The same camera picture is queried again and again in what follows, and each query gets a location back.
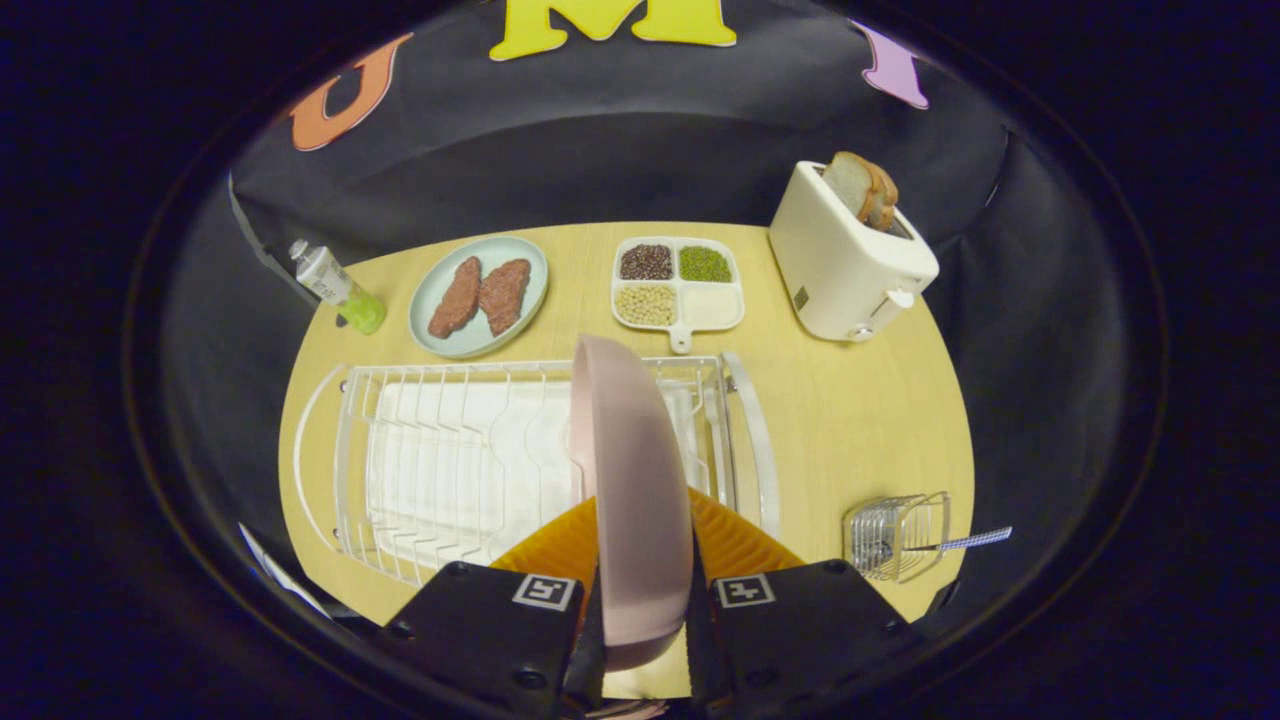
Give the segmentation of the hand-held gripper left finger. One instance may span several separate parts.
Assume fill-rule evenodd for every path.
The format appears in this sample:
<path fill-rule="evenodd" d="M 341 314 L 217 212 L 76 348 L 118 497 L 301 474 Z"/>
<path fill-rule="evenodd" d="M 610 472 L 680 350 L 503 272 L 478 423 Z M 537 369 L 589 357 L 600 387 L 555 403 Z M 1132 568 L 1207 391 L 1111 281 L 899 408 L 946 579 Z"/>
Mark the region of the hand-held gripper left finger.
<path fill-rule="evenodd" d="M 385 651 L 522 719 L 582 719 L 603 703 L 596 503 L 573 506 L 490 566 L 442 568 L 387 624 Z"/>

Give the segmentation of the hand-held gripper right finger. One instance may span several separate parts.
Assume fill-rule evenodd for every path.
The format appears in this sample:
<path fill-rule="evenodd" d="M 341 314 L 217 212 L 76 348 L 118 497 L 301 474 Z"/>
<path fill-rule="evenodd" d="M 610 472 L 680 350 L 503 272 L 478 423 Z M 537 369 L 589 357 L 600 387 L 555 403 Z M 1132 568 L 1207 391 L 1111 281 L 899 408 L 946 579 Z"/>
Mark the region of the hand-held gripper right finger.
<path fill-rule="evenodd" d="M 911 624 L 847 561 L 805 562 L 708 495 L 689 498 L 691 717 L 847 717 L 916 648 Z"/>

